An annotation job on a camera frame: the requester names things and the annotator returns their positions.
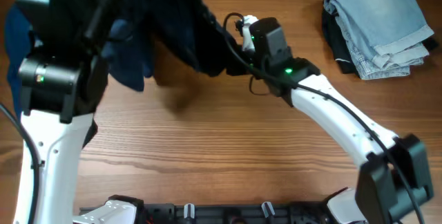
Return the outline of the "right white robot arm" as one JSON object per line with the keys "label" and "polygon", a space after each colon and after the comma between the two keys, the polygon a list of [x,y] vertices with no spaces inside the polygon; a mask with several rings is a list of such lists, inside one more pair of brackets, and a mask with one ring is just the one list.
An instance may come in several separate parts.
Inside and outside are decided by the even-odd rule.
{"label": "right white robot arm", "polygon": [[400,223],[434,196],[425,145],[382,127],[343,97],[309,60],[295,58],[273,17],[240,16],[238,59],[270,94],[303,112],[324,129],[358,168],[356,187],[325,201],[333,223]]}

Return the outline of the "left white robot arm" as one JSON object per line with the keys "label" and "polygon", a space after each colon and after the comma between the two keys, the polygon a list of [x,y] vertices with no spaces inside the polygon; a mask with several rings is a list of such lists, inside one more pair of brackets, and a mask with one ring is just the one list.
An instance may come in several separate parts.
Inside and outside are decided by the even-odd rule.
{"label": "left white robot arm", "polygon": [[121,0],[15,0],[30,51],[18,75],[23,162],[16,223],[141,223],[143,203],[111,196],[91,212],[73,205],[81,151],[108,84],[102,49]]}

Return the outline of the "dark navy denim shorts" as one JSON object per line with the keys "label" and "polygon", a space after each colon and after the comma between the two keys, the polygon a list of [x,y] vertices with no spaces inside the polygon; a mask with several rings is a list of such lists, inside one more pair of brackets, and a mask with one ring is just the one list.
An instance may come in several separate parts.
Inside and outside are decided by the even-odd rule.
{"label": "dark navy denim shorts", "polygon": [[153,35],[197,72],[210,77],[247,72],[231,52],[234,38],[223,33],[203,0],[121,0],[102,51],[108,72],[120,84],[144,90],[144,79],[155,71]]}

